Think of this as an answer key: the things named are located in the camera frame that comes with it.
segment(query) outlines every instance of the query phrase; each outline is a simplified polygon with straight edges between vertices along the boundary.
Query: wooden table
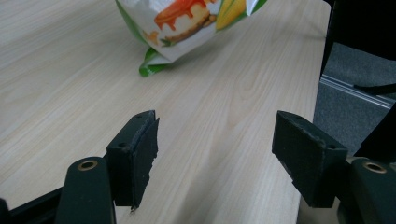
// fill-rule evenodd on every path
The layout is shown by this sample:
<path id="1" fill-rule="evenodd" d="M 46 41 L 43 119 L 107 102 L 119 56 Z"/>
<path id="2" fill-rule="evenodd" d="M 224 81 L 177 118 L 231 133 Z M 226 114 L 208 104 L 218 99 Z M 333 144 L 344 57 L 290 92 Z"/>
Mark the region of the wooden table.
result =
<path id="1" fill-rule="evenodd" d="M 294 223 L 300 195 L 271 153 L 277 110 L 313 118 L 330 7 L 268 0 L 167 69 L 111 0 L 0 3 L 0 197 L 59 188 L 135 114 L 161 118 L 143 202 L 119 223 Z"/>

